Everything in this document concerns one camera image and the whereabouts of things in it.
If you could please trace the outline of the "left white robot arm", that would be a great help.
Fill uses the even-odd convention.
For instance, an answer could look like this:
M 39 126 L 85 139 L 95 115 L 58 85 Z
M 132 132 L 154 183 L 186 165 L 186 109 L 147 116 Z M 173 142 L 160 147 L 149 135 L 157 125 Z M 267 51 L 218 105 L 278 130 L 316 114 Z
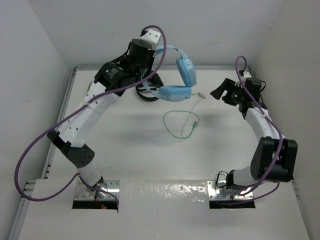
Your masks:
M 107 108 L 122 96 L 124 88 L 140 81 L 151 69 L 157 45 L 156 40 L 133 39 L 124 54 L 105 63 L 94 76 L 79 105 L 81 112 L 47 134 L 90 187 L 98 187 L 103 178 L 86 139 Z

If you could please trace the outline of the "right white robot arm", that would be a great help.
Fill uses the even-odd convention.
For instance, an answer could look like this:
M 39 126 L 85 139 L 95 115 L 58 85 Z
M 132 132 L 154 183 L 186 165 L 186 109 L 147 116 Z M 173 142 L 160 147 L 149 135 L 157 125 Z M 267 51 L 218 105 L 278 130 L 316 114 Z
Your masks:
M 238 106 L 251 126 L 258 145 L 249 166 L 233 169 L 223 188 L 240 191 L 264 182 L 287 183 L 294 179 L 298 143 L 284 137 L 272 124 L 267 106 L 260 100 L 262 80 L 248 77 L 244 82 L 225 78 L 210 95 L 231 106 Z

